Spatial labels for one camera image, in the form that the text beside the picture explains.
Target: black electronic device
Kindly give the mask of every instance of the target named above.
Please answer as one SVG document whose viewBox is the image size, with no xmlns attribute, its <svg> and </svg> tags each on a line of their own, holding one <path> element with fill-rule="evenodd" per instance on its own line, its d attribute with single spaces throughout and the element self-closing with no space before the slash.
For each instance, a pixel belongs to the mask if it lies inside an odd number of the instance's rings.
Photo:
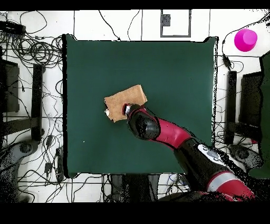
<svg viewBox="0 0 270 224">
<path fill-rule="evenodd" d="M 238 133 L 246 138 L 251 138 L 260 142 L 262 140 L 262 131 L 259 126 L 260 113 L 260 96 L 259 80 L 260 73 L 249 74 L 243 81 L 243 89 L 241 90 L 241 109 L 239 115 L 239 123 L 235 121 L 236 116 L 236 81 L 237 72 L 229 71 L 227 79 L 227 96 L 224 120 L 224 144 L 233 144 L 234 135 Z"/>
<path fill-rule="evenodd" d="M 18 75 L 20 73 L 17 63 L 2 60 L 5 71 L 3 74 L 5 100 L 4 112 L 18 112 L 20 105 L 18 102 Z"/>
<path fill-rule="evenodd" d="M 263 79 L 262 72 L 243 75 L 241 80 L 241 100 L 239 122 L 260 126 L 262 94 L 260 85 Z"/>
<path fill-rule="evenodd" d="M 0 21 L 0 33 L 23 38 L 26 33 L 26 27 L 11 21 Z"/>
</svg>

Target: magenta cup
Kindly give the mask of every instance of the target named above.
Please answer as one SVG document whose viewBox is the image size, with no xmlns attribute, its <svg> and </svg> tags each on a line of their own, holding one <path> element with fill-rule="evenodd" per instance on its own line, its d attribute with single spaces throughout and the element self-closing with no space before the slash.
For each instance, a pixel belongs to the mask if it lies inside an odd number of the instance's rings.
<svg viewBox="0 0 270 224">
<path fill-rule="evenodd" d="M 254 48 L 257 42 L 257 34 L 249 29 L 238 31 L 234 37 L 234 44 L 240 51 L 250 51 Z"/>
</svg>

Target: white floor tile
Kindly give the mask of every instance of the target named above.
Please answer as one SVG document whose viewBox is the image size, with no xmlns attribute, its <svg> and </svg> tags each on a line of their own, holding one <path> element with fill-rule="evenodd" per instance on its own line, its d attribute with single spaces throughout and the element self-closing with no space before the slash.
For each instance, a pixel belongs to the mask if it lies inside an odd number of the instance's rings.
<svg viewBox="0 0 270 224">
<path fill-rule="evenodd" d="M 116 36 L 127 41 L 132 18 L 139 10 L 101 10 Z M 129 30 L 131 40 L 140 40 L 141 11 L 134 18 Z M 78 40 L 117 40 L 110 27 L 103 21 L 98 10 L 75 11 L 75 37 Z"/>
</svg>

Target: black cable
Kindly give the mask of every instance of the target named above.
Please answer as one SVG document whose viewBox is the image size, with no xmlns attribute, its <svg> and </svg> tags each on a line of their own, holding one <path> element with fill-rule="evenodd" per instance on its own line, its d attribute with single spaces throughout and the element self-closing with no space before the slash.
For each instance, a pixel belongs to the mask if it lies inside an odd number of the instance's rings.
<svg viewBox="0 0 270 224">
<path fill-rule="evenodd" d="M 104 17 L 102 16 L 100 10 L 99 10 L 99 14 L 100 14 L 101 18 L 103 19 L 103 21 L 111 28 L 112 33 L 113 33 L 113 35 L 117 38 L 117 40 L 118 40 L 118 41 L 121 41 L 121 39 L 120 39 L 118 36 L 116 36 L 116 34 L 114 33 L 113 28 L 111 27 L 111 25 L 110 25 L 109 23 L 107 23 L 107 21 L 104 19 Z"/>
<path fill-rule="evenodd" d="M 139 14 L 139 12 L 140 12 L 140 10 L 139 10 L 139 11 L 137 12 L 137 14 L 132 18 L 132 20 L 131 20 L 131 22 L 130 22 L 130 24 L 129 24 L 129 28 L 130 28 L 130 26 L 131 26 L 131 24 L 132 24 L 134 18 Z"/>
<path fill-rule="evenodd" d="M 29 193 L 29 192 L 26 192 L 26 191 L 22 191 L 22 190 L 20 190 L 19 188 L 18 188 L 18 190 L 19 190 L 21 193 L 26 193 L 26 194 L 30 194 L 30 195 L 32 195 L 32 196 L 33 196 L 33 201 L 32 201 L 31 203 L 33 203 L 33 202 L 34 202 L 34 200 L 35 200 L 35 195 L 34 195 L 34 194 Z"/>
<path fill-rule="evenodd" d="M 72 200 L 72 192 L 73 192 L 73 179 L 71 179 L 71 202 L 73 202 L 73 200 Z"/>
<path fill-rule="evenodd" d="M 101 177 L 102 177 L 102 176 L 89 176 L 88 178 L 86 178 L 85 181 L 84 181 L 84 183 L 83 183 L 83 185 L 82 185 L 79 189 L 77 189 L 76 191 L 74 191 L 72 203 L 75 201 L 75 193 L 76 193 L 77 191 L 79 191 L 80 189 L 83 188 L 83 186 L 86 184 L 86 182 L 87 182 L 87 180 L 88 180 L 89 178 L 101 178 Z"/>
<path fill-rule="evenodd" d="M 24 14 L 26 14 L 26 13 L 29 13 L 29 12 L 34 12 L 34 11 L 27 11 L 27 12 L 24 12 L 24 13 L 22 13 L 22 14 L 20 15 L 20 24 L 21 24 L 21 25 L 22 25 L 22 16 L 23 16 Z M 39 31 L 43 30 L 43 29 L 47 26 L 47 20 L 45 19 L 44 15 L 42 15 L 39 11 L 36 11 L 36 12 L 38 12 L 38 13 L 44 18 L 46 25 L 45 25 L 44 27 L 42 27 L 40 30 L 35 31 L 35 32 L 33 32 L 33 33 L 28 33 L 28 32 L 27 32 L 28 34 L 34 34 L 34 33 L 37 33 L 37 32 L 39 32 Z"/>
<path fill-rule="evenodd" d="M 66 199 L 67 199 L 68 203 L 70 203 L 69 197 L 68 197 L 68 184 L 66 183 L 65 186 L 66 186 Z"/>
</svg>

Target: power cord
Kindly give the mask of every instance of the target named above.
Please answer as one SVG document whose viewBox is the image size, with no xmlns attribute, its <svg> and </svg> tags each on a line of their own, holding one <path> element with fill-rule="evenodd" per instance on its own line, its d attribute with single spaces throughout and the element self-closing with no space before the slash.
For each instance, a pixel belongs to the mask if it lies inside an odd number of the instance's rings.
<svg viewBox="0 0 270 224">
<path fill-rule="evenodd" d="M 132 20 L 131 20 L 131 22 L 130 22 L 130 24 L 129 24 L 129 28 L 128 28 L 128 38 L 129 38 L 129 29 L 130 29 L 130 26 L 131 26 L 131 24 L 132 24 L 134 18 L 139 14 L 140 11 L 141 11 L 141 10 L 139 10 L 139 11 L 136 13 L 136 15 L 132 18 Z"/>
<path fill-rule="evenodd" d="M 111 25 L 109 23 L 107 23 L 107 21 L 104 19 L 104 17 L 102 16 L 100 10 L 98 10 L 98 11 L 99 11 L 99 14 L 100 14 L 101 18 L 103 19 L 103 21 L 111 28 L 113 35 L 117 38 L 118 41 L 121 41 L 121 39 L 118 36 L 116 36 L 116 34 L 114 33 L 113 28 L 111 27 Z"/>
</svg>

